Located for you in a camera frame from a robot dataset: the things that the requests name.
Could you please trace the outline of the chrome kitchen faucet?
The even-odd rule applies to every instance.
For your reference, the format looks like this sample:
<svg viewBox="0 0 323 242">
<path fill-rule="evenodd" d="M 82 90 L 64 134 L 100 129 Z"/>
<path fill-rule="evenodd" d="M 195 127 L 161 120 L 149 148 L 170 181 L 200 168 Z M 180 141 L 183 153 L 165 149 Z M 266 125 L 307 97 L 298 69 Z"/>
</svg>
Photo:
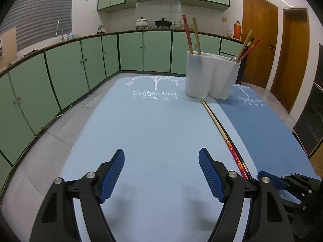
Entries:
<svg viewBox="0 0 323 242">
<path fill-rule="evenodd" d="M 64 25 L 62 20 L 58 20 L 57 25 L 56 25 L 56 32 L 55 32 L 55 37 L 58 37 L 59 34 L 61 35 L 61 41 L 64 42 Z"/>
</svg>

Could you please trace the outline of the red chopstick left compartment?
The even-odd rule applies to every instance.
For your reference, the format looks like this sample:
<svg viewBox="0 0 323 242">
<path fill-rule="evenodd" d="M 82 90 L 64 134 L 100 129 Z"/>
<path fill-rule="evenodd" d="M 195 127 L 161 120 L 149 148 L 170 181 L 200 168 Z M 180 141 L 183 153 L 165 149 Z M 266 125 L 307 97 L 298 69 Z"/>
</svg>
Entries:
<svg viewBox="0 0 323 242">
<path fill-rule="evenodd" d="M 192 40 L 191 40 L 191 33 L 190 33 L 189 26 L 188 26 L 187 18 L 186 18 L 186 16 L 184 14 L 182 15 L 182 18 L 183 18 L 183 23 L 184 23 L 184 26 L 185 26 L 185 32 L 186 32 L 186 36 L 187 36 L 189 52 L 191 54 L 193 54 L 193 52 L 194 52 L 193 51 L 193 44 L 192 44 Z"/>
</svg>

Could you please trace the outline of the black chopstick in holder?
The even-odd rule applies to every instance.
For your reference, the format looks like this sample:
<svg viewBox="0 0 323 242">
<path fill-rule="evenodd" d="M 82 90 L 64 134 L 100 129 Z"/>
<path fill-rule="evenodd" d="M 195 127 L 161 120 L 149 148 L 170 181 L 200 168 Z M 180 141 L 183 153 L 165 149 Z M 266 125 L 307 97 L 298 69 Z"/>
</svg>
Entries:
<svg viewBox="0 0 323 242">
<path fill-rule="evenodd" d="M 246 51 L 250 48 L 252 45 L 252 42 L 254 41 L 254 37 L 251 37 L 247 45 L 245 46 L 244 50 L 241 53 L 241 56 L 237 59 L 237 62 L 240 62 L 242 59 L 242 56 L 246 53 Z"/>
</svg>

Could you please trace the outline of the grey window blind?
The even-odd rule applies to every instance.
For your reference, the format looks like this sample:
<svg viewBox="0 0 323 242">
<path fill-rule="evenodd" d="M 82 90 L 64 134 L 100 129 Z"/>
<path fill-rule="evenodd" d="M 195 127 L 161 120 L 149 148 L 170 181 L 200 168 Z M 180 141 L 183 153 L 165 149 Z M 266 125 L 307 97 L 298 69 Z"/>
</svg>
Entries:
<svg viewBox="0 0 323 242">
<path fill-rule="evenodd" d="M 1 23 L 1 33 L 16 27 L 17 50 L 53 38 L 58 20 L 72 31 L 72 0 L 16 0 Z"/>
</svg>

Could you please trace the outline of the cardboard box on counter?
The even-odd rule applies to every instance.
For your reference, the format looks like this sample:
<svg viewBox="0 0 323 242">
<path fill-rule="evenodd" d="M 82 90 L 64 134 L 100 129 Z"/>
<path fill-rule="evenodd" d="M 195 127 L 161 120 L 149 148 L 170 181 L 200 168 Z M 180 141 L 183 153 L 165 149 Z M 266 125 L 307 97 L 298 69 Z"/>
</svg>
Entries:
<svg viewBox="0 0 323 242">
<path fill-rule="evenodd" d="M 16 27 L 1 33 L 1 69 L 17 59 Z"/>
</svg>

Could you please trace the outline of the orange thermos flask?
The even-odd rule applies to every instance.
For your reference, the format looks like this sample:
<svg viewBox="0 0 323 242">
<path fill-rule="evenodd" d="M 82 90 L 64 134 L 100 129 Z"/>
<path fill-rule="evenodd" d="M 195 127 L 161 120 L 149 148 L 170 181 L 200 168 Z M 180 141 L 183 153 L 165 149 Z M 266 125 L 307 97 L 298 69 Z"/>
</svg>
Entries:
<svg viewBox="0 0 323 242">
<path fill-rule="evenodd" d="M 241 40 L 241 36 L 243 34 L 243 27 L 240 23 L 240 21 L 237 21 L 235 24 L 234 24 L 234 32 L 233 32 L 233 38 L 234 39 L 237 39 L 237 40 Z"/>
</svg>

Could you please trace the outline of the green lower kitchen cabinets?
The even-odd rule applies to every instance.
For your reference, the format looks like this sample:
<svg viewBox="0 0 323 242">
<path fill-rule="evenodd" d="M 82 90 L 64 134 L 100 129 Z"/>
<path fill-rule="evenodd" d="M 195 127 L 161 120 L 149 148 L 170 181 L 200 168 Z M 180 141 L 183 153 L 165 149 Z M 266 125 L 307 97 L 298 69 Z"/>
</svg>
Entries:
<svg viewBox="0 0 323 242">
<path fill-rule="evenodd" d="M 1 70 L 1 183 L 34 138 L 104 80 L 120 72 L 183 75 L 186 34 L 96 34 L 29 53 Z"/>
</svg>

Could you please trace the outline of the wooden chopstick left compartment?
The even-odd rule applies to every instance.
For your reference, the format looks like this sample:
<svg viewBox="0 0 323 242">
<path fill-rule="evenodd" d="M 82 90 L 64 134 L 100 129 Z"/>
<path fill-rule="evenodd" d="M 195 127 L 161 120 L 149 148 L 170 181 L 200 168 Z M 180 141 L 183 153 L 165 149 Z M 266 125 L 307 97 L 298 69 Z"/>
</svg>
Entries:
<svg viewBox="0 0 323 242">
<path fill-rule="evenodd" d="M 200 46 L 200 39 L 199 39 L 199 31 L 198 31 L 198 25 L 197 25 L 197 20 L 196 17 L 192 17 L 192 22 L 193 22 L 193 28 L 194 28 L 194 34 L 195 34 L 195 42 L 196 42 L 196 48 L 198 55 L 201 55 L 201 46 Z"/>
</svg>

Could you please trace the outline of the black wok pan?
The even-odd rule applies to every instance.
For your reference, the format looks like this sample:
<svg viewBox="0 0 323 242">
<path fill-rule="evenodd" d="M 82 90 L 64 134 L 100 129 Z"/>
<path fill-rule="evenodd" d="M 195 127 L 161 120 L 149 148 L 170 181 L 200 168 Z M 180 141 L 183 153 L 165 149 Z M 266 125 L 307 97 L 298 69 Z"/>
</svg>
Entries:
<svg viewBox="0 0 323 242">
<path fill-rule="evenodd" d="M 169 20 L 166 20 L 165 18 L 162 18 L 161 20 L 157 20 L 154 23 L 156 25 L 156 28 L 170 28 L 172 26 L 172 22 Z"/>
</svg>

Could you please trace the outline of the dark blue table mat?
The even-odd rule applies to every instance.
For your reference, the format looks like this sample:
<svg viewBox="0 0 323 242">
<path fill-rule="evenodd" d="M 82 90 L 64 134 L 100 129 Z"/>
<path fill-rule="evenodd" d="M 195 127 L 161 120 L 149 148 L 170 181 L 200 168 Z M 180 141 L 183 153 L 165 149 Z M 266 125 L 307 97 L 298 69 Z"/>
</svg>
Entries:
<svg viewBox="0 0 323 242">
<path fill-rule="evenodd" d="M 250 87 L 233 85 L 228 99 L 217 99 L 258 171 L 276 176 L 298 173 L 315 179 L 307 155 L 276 112 Z"/>
</svg>

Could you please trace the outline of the black appliance at right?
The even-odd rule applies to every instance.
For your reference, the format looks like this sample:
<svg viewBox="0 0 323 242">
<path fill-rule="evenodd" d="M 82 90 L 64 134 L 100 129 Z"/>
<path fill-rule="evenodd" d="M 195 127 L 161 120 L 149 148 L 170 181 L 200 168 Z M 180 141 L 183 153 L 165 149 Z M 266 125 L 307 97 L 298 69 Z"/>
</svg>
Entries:
<svg viewBox="0 0 323 242">
<path fill-rule="evenodd" d="M 308 158 L 311 158 L 322 143 L 322 121 L 322 44 L 320 43 L 313 86 L 303 112 L 292 130 Z"/>
</svg>

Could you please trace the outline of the red chopstick in holder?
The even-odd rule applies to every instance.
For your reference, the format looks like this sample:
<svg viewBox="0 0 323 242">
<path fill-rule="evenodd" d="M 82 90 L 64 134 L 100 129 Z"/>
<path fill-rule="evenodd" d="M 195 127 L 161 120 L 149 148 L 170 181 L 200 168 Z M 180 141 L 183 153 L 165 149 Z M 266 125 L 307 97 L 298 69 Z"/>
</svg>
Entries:
<svg viewBox="0 0 323 242">
<path fill-rule="evenodd" d="M 246 53 L 242 56 L 241 61 L 250 53 L 250 51 L 260 42 L 260 39 L 257 39 L 251 46 L 250 48 L 246 51 Z"/>
</svg>

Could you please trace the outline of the plain bamboo chopstick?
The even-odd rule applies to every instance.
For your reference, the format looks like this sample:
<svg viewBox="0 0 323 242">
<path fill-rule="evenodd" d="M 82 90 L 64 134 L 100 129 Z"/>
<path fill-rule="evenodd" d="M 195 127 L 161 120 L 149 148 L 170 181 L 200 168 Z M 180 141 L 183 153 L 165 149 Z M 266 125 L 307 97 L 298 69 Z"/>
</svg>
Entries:
<svg viewBox="0 0 323 242">
<path fill-rule="evenodd" d="M 239 51 L 239 53 L 237 55 L 237 58 L 235 59 L 236 62 L 239 61 L 239 59 L 240 59 L 243 51 L 245 50 L 245 48 L 246 48 L 246 46 L 247 46 L 247 44 L 248 44 L 248 42 L 249 42 L 249 40 L 250 40 L 250 38 L 252 36 L 252 33 L 253 33 L 253 30 L 250 30 L 249 33 L 248 33 L 248 35 L 247 35 L 247 37 L 246 37 L 246 39 L 245 39 L 245 41 L 244 41 L 244 44 L 243 44 L 241 50 Z"/>
</svg>

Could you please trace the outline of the light blue table mat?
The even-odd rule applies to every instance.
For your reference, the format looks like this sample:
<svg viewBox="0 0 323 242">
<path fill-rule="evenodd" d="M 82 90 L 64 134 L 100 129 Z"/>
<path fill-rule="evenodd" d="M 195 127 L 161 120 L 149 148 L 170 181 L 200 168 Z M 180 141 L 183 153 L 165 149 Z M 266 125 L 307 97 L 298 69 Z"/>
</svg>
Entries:
<svg viewBox="0 0 323 242">
<path fill-rule="evenodd" d="M 125 163 L 102 211 L 117 241 L 207 241 L 222 204 L 198 161 L 212 158 L 237 170 L 229 149 L 184 80 L 118 79 L 83 127 L 61 171 L 83 177 L 118 149 Z"/>
</svg>

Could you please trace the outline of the white utensil holder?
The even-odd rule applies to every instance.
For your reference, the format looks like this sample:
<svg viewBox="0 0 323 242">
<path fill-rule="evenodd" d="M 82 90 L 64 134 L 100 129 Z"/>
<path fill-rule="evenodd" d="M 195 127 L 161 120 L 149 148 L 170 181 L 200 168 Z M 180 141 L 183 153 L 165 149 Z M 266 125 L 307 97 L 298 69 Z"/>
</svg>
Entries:
<svg viewBox="0 0 323 242">
<path fill-rule="evenodd" d="M 220 55 L 187 52 L 185 93 L 189 97 L 226 100 L 235 84 L 240 64 Z"/>
</svg>

